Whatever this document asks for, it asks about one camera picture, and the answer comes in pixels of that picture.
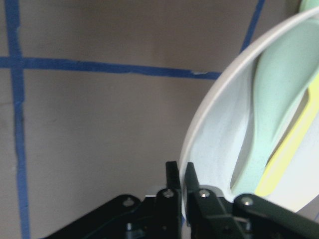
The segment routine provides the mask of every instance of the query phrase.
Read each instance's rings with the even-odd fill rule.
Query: blue tape
[[[252,39],[252,37],[254,35],[255,29],[256,29],[256,26],[257,26],[257,22],[259,20],[259,17],[260,17],[261,11],[263,9],[264,3],[265,3],[265,0],[258,0],[258,3],[257,3],[256,8],[255,8],[255,12],[253,14],[253,17],[251,18],[251,21],[250,21],[250,24],[249,24],[249,27],[248,27],[244,42],[243,42],[242,47],[240,49],[240,52],[245,50],[249,46],[249,44],[251,42],[251,39]]]
[[[219,72],[207,72],[196,74],[190,70],[137,66],[125,64],[112,64],[90,61],[73,61],[67,59],[48,59],[48,58],[24,58],[24,69],[41,69],[41,70],[66,70],[66,71],[89,71],[89,72],[106,72],[106,73],[135,73],[147,76],[162,77],[181,77],[193,79],[215,80],[220,76]]]
[[[23,61],[18,38],[18,29],[20,26],[19,2],[18,0],[5,0],[4,5],[9,46],[9,58],[2,57],[0,59],[0,65],[11,67],[11,81],[14,105],[15,151],[17,155],[16,181],[20,214],[20,229],[22,239],[30,239],[28,188],[23,128]]]

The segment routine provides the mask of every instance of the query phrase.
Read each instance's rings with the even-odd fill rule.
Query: green object
[[[316,19],[300,23],[262,53],[253,87],[253,141],[232,188],[234,194],[254,193],[311,76],[319,72],[318,65],[319,21]]]
[[[303,0],[300,4],[299,12],[309,10],[316,6],[319,6],[319,0]]]

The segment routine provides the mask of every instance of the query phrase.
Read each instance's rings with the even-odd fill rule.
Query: white bowl
[[[237,196],[231,192],[230,184],[237,159],[244,157],[250,146],[253,130],[251,90],[258,57],[287,31],[318,16],[319,7],[316,7],[283,21],[252,43],[221,74],[199,106],[186,134],[179,161],[183,188],[187,163],[193,162],[201,185],[220,188],[230,202]],[[317,196],[318,190],[314,190],[319,181],[317,138],[318,116],[267,200],[296,212]],[[303,179],[296,178],[296,174],[304,176]]]

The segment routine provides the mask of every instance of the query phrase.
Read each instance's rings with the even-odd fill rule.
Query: mint green spoon
[[[254,135],[247,161],[232,192],[254,193],[287,121],[319,72],[319,21],[309,19],[263,53],[253,87]]]

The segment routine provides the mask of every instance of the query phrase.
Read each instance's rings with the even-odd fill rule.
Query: yellow utensil
[[[319,111],[319,74],[308,88],[308,102],[286,138],[268,162],[264,174],[255,190],[258,196],[267,196],[273,192],[283,176],[290,161]]]

